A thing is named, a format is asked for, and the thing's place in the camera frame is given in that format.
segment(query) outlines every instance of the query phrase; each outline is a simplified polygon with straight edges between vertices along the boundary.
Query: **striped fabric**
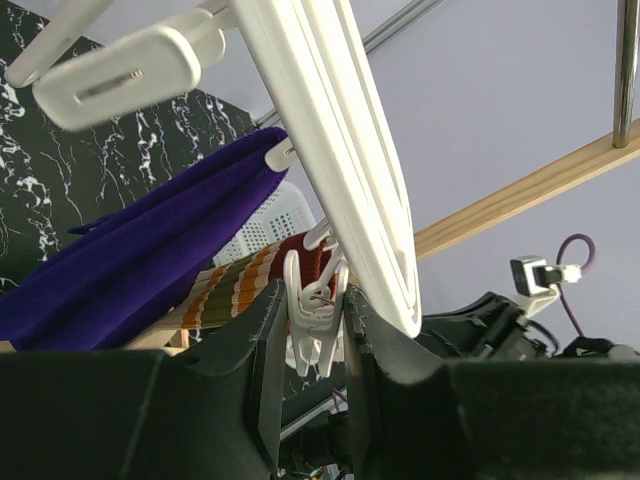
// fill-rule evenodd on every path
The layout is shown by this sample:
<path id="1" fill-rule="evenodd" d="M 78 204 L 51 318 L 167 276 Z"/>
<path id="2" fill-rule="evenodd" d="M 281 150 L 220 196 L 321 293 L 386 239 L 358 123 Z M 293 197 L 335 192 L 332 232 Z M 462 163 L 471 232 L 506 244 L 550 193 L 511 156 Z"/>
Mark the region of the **striped fabric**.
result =
<path id="1" fill-rule="evenodd" d="M 273 243 L 254 255 L 198 275 L 189 297 L 160 319 L 154 328 L 162 330 L 216 328 L 241 314 L 267 284 L 282 278 L 284 257 L 289 250 L 300 256 L 302 285 L 317 280 L 331 252 L 304 249 L 305 233 Z M 335 278 L 331 283 L 334 289 Z"/>

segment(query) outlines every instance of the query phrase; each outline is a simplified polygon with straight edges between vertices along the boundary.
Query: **plastic basket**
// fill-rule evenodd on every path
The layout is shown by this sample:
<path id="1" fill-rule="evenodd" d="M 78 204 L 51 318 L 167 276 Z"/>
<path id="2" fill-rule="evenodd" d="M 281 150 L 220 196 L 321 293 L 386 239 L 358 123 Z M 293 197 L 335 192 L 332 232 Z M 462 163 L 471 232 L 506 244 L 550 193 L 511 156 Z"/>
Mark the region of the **plastic basket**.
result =
<path id="1" fill-rule="evenodd" d="M 309 204 L 298 187 L 282 182 L 233 239 L 213 257 L 219 267 L 251 255 L 274 242 L 316 225 Z"/>

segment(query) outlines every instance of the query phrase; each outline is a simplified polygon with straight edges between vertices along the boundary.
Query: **black plastic part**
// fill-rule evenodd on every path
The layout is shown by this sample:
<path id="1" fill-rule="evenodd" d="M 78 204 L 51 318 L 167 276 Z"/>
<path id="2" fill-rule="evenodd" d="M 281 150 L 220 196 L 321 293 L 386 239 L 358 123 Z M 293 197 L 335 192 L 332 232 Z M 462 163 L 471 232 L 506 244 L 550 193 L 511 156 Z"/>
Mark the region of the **black plastic part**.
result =
<path id="1" fill-rule="evenodd" d="M 640 364 L 440 360 L 345 298 L 358 480 L 640 478 Z"/>
<path id="2" fill-rule="evenodd" d="M 183 355 L 0 356 L 0 478 L 268 479 L 280 443 L 285 288 Z"/>
<path id="3" fill-rule="evenodd" d="M 522 309 L 508 298 L 487 292 L 460 310 L 423 316 L 416 341 L 441 358 L 543 356 L 545 346 L 524 336 L 522 315 Z"/>
<path id="4" fill-rule="evenodd" d="M 281 445 L 280 467 L 285 478 L 309 478 L 311 473 L 326 465 L 338 464 L 341 470 L 351 469 L 347 412 L 322 415 L 303 426 Z"/>
<path id="5" fill-rule="evenodd" d="M 583 356 L 606 357 L 615 344 L 606 338 L 577 337 L 558 357 L 578 358 Z"/>
<path id="6" fill-rule="evenodd" d="M 530 296 L 531 291 L 529 290 L 529 284 L 527 282 L 527 274 L 524 268 L 524 263 L 522 260 L 513 259 L 509 261 L 509 266 L 511 267 L 511 275 L 513 275 L 513 280 L 516 287 L 516 292 L 520 295 Z"/>
<path id="7" fill-rule="evenodd" d="M 310 369 L 304 388 L 300 377 L 293 368 L 285 369 L 285 389 L 295 389 L 295 395 L 282 404 L 282 428 L 305 416 L 309 411 L 331 398 L 333 390 L 345 387 L 344 363 L 334 363 L 329 378 L 316 379 L 316 372 Z"/>
<path id="8" fill-rule="evenodd" d="M 551 285 L 562 283 L 562 270 L 558 267 L 536 267 L 533 269 L 533 275 L 536 284 L 543 288 L 549 288 Z"/>

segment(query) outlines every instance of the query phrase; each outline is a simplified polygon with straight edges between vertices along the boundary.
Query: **marble pattern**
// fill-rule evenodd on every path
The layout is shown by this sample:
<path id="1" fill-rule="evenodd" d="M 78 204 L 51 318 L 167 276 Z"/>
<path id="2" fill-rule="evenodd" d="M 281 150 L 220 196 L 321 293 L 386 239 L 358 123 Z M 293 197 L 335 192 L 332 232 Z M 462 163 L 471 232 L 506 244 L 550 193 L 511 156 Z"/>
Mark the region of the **marble pattern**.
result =
<path id="1" fill-rule="evenodd" d="M 7 66 L 46 20 L 0 0 L 0 295 L 74 240 L 69 227 L 120 210 L 253 129 L 232 105 L 196 90 L 70 133 L 38 108 Z M 99 45 L 81 38 L 77 56 Z"/>

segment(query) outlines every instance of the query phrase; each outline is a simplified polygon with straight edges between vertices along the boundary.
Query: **purple cloth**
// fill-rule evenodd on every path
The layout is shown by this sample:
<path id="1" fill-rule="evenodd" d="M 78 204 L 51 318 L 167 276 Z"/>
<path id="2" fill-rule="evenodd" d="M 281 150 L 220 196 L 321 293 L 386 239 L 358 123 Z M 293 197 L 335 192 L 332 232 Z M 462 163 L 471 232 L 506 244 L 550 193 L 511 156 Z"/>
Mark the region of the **purple cloth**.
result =
<path id="1" fill-rule="evenodd" d="M 279 128 L 223 147 L 87 233 L 0 298 L 0 340 L 17 350 L 121 346 L 188 294 L 198 272 L 286 172 L 264 162 Z"/>

